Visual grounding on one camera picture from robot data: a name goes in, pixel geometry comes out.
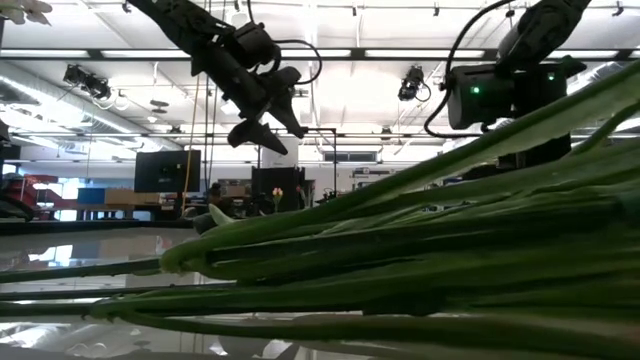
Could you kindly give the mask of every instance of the ceiling beam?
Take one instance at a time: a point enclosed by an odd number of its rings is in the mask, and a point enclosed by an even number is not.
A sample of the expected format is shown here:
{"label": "ceiling beam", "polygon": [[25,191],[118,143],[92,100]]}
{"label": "ceiling beam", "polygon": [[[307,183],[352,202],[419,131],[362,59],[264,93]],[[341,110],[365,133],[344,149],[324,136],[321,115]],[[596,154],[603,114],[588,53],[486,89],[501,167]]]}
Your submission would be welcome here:
{"label": "ceiling beam", "polygon": [[[447,48],[318,48],[322,60],[327,61],[445,61]],[[491,62],[497,59],[498,49],[467,48],[455,53],[457,62]],[[629,49],[560,49],[547,60],[560,60],[566,55],[583,62],[633,61],[640,59],[640,50]],[[189,62],[189,55],[176,49],[51,49],[8,48],[0,52],[1,60],[15,61],[106,61],[106,62]],[[284,61],[313,61],[316,56],[309,49],[282,49]]]}

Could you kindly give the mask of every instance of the metal frame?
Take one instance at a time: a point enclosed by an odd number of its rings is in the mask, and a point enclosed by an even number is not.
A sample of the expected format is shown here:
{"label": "metal frame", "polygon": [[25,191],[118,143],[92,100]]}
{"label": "metal frame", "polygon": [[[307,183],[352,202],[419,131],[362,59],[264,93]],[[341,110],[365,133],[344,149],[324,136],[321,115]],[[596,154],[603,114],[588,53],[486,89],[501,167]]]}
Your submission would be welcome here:
{"label": "metal frame", "polygon": [[[352,139],[381,139],[381,138],[391,138],[391,139],[409,139],[409,138],[417,138],[417,139],[432,139],[433,136],[419,133],[392,133],[392,134],[367,134],[367,133],[339,133],[335,128],[317,128],[321,129],[321,131],[332,131],[335,138],[352,138]],[[182,133],[182,134],[173,134],[173,133],[136,133],[136,134],[103,134],[103,133],[73,133],[73,132],[12,132],[11,136],[39,136],[39,137],[60,137],[60,138],[135,138],[135,137],[148,137],[148,138],[167,138],[167,139],[179,139],[179,138],[190,138],[191,134]],[[204,138],[224,138],[226,139],[228,133],[194,133],[194,139],[204,139]],[[305,134],[305,138],[307,139],[317,139],[317,138],[326,138],[324,134]]]}
{"label": "metal frame", "polygon": [[[448,48],[318,48],[323,61],[445,61]],[[121,55],[108,55],[109,52]],[[283,48],[284,61],[312,61],[316,56],[309,49]],[[481,56],[465,56],[482,52]],[[561,53],[573,53],[576,60],[583,62],[633,61],[640,59],[640,50],[628,49],[559,49]],[[459,49],[455,61],[483,62],[495,61],[498,49]],[[109,61],[109,62],[189,62],[191,58],[176,49],[45,49],[32,48],[3,49],[1,60],[19,61]]]}
{"label": "metal frame", "polygon": [[[315,131],[318,135],[318,138],[326,139],[323,132],[330,132],[333,134],[333,190],[337,191],[338,188],[338,129],[336,128],[305,128],[305,137],[308,135],[310,131]],[[274,133],[286,133],[286,129],[273,129]],[[262,166],[261,164],[261,146],[258,147],[258,169]]]}

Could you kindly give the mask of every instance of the black cable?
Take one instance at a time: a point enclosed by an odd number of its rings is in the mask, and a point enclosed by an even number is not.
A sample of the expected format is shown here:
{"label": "black cable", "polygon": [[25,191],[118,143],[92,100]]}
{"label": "black cable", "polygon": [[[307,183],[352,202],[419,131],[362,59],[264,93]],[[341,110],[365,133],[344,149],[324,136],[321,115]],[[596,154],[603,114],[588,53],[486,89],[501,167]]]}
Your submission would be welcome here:
{"label": "black cable", "polygon": [[251,0],[247,0],[247,12],[249,13],[249,20],[255,24],[256,21],[253,19],[253,10],[251,10]]}
{"label": "black cable", "polygon": [[433,122],[433,120],[435,120],[435,118],[438,116],[438,114],[440,114],[440,112],[442,111],[442,109],[444,108],[444,106],[447,104],[447,101],[449,101],[449,98],[451,97],[451,85],[447,84],[447,81],[449,81],[448,77],[449,74],[451,72],[451,66],[453,63],[453,57],[455,56],[456,50],[458,50],[458,47],[460,47],[460,43],[462,42],[462,40],[464,39],[465,35],[467,34],[467,32],[469,31],[469,29],[471,29],[471,27],[478,21],[480,20],[484,15],[486,15],[487,13],[496,10],[497,8],[507,5],[511,2],[513,2],[514,0],[500,0],[496,3],[493,3],[489,6],[487,6],[486,8],[480,10],[474,17],[471,18],[471,20],[469,20],[469,22],[467,22],[467,24],[464,26],[464,28],[462,28],[462,31],[460,32],[460,34],[458,35],[458,37],[456,38],[456,41],[453,43],[453,46],[451,47],[451,50],[449,51],[449,56],[447,56],[447,63],[445,66],[445,72],[444,72],[444,79],[445,79],[445,89],[446,89],[446,93],[444,94],[444,97],[442,98],[442,101],[440,102],[440,104],[438,105],[438,107],[436,108],[436,110],[429,115],[429,117],[427,118],[427,120],[424,122],[424,131],[435,137],[435,138],[441,138],[441,139],[461,139],[461,138],[467,138],[467,137],[480,137],[483,134],[440,134],[437,132],[432,131],[431,129],[429,129],[429,124],[431,124],[431,122]]}
{"label": "black cable", "polygon": [[422,100],[422,99],[420,99],[420,98],[416,95],[416,100],[418,100],[418,101],[420,101],[420,102],[427,102],[427,101],[431,100],[431,95],[433,95],[433,94],[432,94],[432,92],[431,92],[431,87],[429,87],[429,85],[425,84],[425,83],[424,83],[424,81],[422,82],[422,85],[424,85],[424,87],[425,87],[427,90],[429,90],[429,96],[427,96],[427,98],[426,98],[426,99]]}
{"label": "black cable", "polygon": [[315,46],[311,45],[310,43],[304,41],[304,40],[298,40],[298,39],[291,39],[291,40],[276,40],[274,41],[276,44],[302,44],[307,46],[308,48],[310,48],[315,54],[316,57],[318,58],[318,71],[316,71],[316,73],[309,79],[309,80],[305,80],[305,81],[298,81],[296,83],[296,85],[306,85],[306,84],[311,84],[312,82],[316,81],[316,79],[318,79],[318,77],[320,76],[320,73],[322,72],[322,57],[320,56],[320,52],[318,51],[318,49],[316,49]]}
{"label": "black cable", "polygon": [[[211,0],[209,0],[209,9],[211,9]],[[227,0],[224,0],[224,2],[222,3],[222,18],[225,18],[227,12]],[[215,146],[215,138],[216,138],[216,120],[218,118],[218,85],[216,85],[216,90],[214,91],[213,94],[213,119],[211,121],[211,150],[209,151],[209,168],[207,169],[206,167],[204,168],[205,172],[208,173],[207,174],[207,178],[209,179],[209,181],[211,181],[211,176],[212,176],[212,172],[213,172],[213,147]],[[209,102],[209,94],[207,92],[207,103]]]}
{"label": "black cable", "polygon": [[[251,0],[247,0],[247,13],[249,14],[249,20],[256,24],[256,21],[253,17],[253,9],[251,8]],[[316,81],[316,79],[318,79],[318,77],[320,76],[320,73],[322,72],[322,57],[320,56],[320,52],[318,51],[318,49],[316,49],[315,46],[311,45],[310,43],[304,41],[304,40],[298,40],[298,39],[290,39],[290,40],[275,40],[274,43],[276,44],[301,44],[304,45],[306,47],[308,47],[309,49],[311,49],[316,57],[318,58],[318,71],[316,71],[316,73],[309,79],[309,80],[305,80],[305,81],[298,81],[296,83],[296,85],[307,85],[307,84],[311,84],[312,82]],[[280,59],[276,58],[276,60],[274,60],[274,66],[271,68],[271,70],[269,70],[269,72],[273,72],[275,70],[278,69],[278,67],[280,67]]]}
{"label": "black cable", "polygon": [[[211,14],[211,0],[205,1],[205,5],[207,6],[207,11]],[[209,179],[207,178],[207,145],[209,144],[209,138],[207,137],[207,133],[209,132],[209,75],[205,78],[205,99],[204,99],[204,185],[206,191],[209,191]]]}

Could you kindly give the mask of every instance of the black monitor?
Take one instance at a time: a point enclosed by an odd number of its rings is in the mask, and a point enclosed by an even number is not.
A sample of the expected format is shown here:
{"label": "black monitor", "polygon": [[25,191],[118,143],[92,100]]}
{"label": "black monitor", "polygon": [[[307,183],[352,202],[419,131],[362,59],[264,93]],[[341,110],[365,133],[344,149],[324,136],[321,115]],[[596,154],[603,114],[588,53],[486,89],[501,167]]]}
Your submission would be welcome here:
{"label": "black monitor", "polygon": [[136,155],[134,191],[182,193],[189,168],[187,192],[200,191],[200,151],[159,151]]}

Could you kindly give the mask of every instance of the spotlight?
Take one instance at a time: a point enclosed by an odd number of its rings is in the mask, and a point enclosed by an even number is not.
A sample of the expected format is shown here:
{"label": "spotlight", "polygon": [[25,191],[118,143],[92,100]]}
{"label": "spotlight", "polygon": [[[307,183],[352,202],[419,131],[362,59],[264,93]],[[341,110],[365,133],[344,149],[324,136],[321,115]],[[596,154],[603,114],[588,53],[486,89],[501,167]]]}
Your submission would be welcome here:
{"label": "spotlight", "polygon": [[80,69],[78,65],[67,66],[62,81],[74,87],[82,87],[87,80],[88,74]]}
{"label": "spotlight", "polygon": [[402,85],[398,91],[400,101],[410,101],[418,96],[420,86],[423,84],[424,72],[422,66],[414,65],[409,69],[407,75],[402,80]]}
{"label": "spotlight", "polygon": [[616,11],[611,14],[611,16],[616,17],[622,15],[624,12],[624,6],[622,6],[622,1],[616,1]]}
{"label": "spotlight", "polygon": [[[389,126],[383,126],[382,127],[382,131],[380,132],[380,134],[393,134],[393,132],[391,131],[391,128]],[[380,138],[381,141],[389,141],[391,140],[390,137],[381,137]]]}
{"label": "spotlight", "polygon": [[93,75],[89,75],[84,85],[82,90],[88,92],[92,98],[106,100],[111,97],[111,88],[107,79],[98,79]]}
{"label": "spotlight", "polygon": [[171,126],[171,130],[167,130],[168,134],[183,134],[184,131],[180,130],[180,125]]}
{"label": "spotlight", "polygon": [[67,66],[62,81],[89,93],[94,99],[105,100],[111,97],[108,80],[96,77],[80,68],[78,65]]}

